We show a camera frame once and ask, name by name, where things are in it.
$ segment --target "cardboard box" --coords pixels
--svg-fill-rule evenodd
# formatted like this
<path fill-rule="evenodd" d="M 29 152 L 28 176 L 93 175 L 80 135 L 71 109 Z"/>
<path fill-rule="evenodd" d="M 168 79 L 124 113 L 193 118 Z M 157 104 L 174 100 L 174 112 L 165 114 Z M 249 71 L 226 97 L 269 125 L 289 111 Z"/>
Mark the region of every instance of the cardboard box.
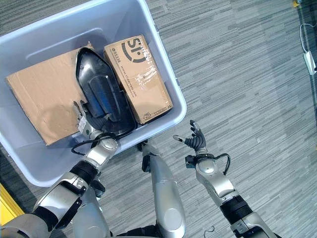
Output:
<path fill-rule="evenodd" d="M 107 45 L 104 53 L 126 92 L 138 123 L 153 120 L 173 107 L 142 35 Z"/>

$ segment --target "silver robot arm segment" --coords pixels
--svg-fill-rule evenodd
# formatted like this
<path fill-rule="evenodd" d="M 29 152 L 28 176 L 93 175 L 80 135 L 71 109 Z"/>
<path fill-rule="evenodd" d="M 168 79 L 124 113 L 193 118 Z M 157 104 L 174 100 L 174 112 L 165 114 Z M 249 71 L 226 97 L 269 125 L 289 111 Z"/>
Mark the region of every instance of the silver robot arm segment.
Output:
<path fill-rule="evenodd" d="M 261 217 L 251 210 L 230 180 L 218 170 L 213 159 L 196 164 L 196 177 L 239 237 L 277 238 Z"/>
<path fill-rule="evenodd" d="M 177 190 L 177 182 L 155 147 L 142 146 L 142 170 L 150 172 L 154 193 L 155 213 L 160 233 L 164 238 L 185 235 L 185 212 Z"/>
<path fill-rule="evenodd" d="M 85 121 L 85 116 L 80 115 L 79 130 L 89 139 L 96 139 L 101 131 L 95 130 Z M 2 226 L 1 237 L 48 238 L 53 229 L 66 227 L 82 205 L 81 197 L 117 149 L 114 139 L 98 139 L 83 159 L 37 201 L 31 214 L 19 216 Z"/>

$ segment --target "flattened cardboard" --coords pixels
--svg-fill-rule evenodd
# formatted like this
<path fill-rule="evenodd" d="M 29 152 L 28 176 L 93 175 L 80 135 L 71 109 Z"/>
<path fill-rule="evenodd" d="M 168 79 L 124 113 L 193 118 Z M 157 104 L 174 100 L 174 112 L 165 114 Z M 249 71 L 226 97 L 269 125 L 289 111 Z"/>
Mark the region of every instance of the flattened cardboard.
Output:
<path fill-rule="evenodd" d="M 78 50 L 40 62 L 6 78 L 46 145 L 78 131 L 73 101 L 86 101 L 75 77 Z"/>

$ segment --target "light blue plastic bin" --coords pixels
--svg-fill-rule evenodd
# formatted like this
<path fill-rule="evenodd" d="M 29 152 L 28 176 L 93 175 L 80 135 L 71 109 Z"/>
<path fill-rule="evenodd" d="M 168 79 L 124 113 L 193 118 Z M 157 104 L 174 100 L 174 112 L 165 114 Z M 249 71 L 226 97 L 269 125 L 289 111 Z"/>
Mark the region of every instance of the light blue plastic bin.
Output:
<path fill-rule="evenodd" d="M 144 0 L 94 0 L 0 37 L 0 142 L 28 181 L 51 186 L 80 157 L 70 152 L 74 137 L 46 146 L 24 114 L 5 77 L 87 44 L 103 47 L 143 34 L 174 108 L 120 140 L 120 151 L 178 124 L 186 102 Z"/>

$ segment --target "black iron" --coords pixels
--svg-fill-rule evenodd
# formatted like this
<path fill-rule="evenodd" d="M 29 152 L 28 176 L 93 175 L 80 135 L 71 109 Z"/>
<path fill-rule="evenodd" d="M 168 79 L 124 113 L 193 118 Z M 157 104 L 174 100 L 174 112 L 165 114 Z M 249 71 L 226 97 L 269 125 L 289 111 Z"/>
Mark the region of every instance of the black iron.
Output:
<path fill-rule="evenodd" d="M 76 78 L 84 92 L 88 122 L 96 129 L 122 137 L 137 124 L 124 91 L 111 66 L 89 48 L 81 48 L 76 60 Z"/>

